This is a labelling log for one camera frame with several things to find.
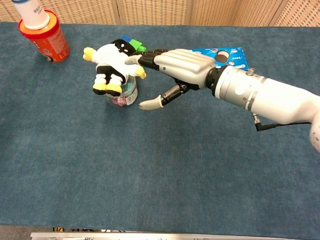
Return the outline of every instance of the yellow plush feet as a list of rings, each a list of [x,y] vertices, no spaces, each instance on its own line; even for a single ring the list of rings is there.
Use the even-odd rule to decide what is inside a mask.
[[[107,84],[105,83],[95,83],[93,85],[93,91],[95,94],[98,94],[98,95],[105,95],[107,92],[106,89],[107,89]]]
[[[83,49],[83,59],[86,61],[91,61],[92,60],[92,54],[94,52],[94,49],[92,47],[85,47]]]
[[[122,94],[121,86],[114,83],[108,83],[106,85],[105,91],[107,94],[110,94],[111,96],[114,96],[114,97],[119,97]]]

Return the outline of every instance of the black cable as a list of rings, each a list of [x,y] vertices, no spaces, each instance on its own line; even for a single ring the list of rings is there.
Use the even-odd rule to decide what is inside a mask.
[[[255,128],[257,132],[268,130],[268,129],[274,129],[276,127],[281,127],[281,126],[290,126],[290,125],[301,125],[301,124],[311,124],[309,121],[297,121],[297,122],[292,122],[288,124],[280,124],[280,123],[274,123],[274,124],[267,124],[267,125],[262,125],[260,122],[255,124]]]

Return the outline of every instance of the yellow plush hand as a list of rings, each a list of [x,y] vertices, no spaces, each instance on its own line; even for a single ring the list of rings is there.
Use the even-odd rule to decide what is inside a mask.
[[[83,49],[83,59],[86,60],[86,61],[91,61],[92,59],[92,54],[94,52],[94,49],[92,47],[85,47]]]
[[[143,68],[142,66],[140,66],[140,65],[139,65],[138,68],[136,69],[135,74],[136,74],[138,77],[142,78],[142,79],[146,78],[146,76],[147,76],[144,68]]]

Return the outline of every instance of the white robotic arm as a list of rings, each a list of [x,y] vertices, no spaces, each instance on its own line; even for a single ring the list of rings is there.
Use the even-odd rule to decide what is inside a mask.
[[[320,152],[320,96],[233,66],[215,68],[211,57],[186,49],[136,52],[126,64],[140,64],[174,78],[176,85],[153,100],[143,101],[143,110],[163,108],[188,90],[209,88],[212,95],[253,113],[257,131],[283,125],[311,124],[310,142]],[[278,124],[261,125],[263,116]]]

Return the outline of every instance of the white bottle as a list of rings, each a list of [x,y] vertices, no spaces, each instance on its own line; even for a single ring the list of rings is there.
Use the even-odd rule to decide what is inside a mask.
[[[11,0],[20,14],[26,28],[42,29],[50,21],[49,15],[37,0]]]

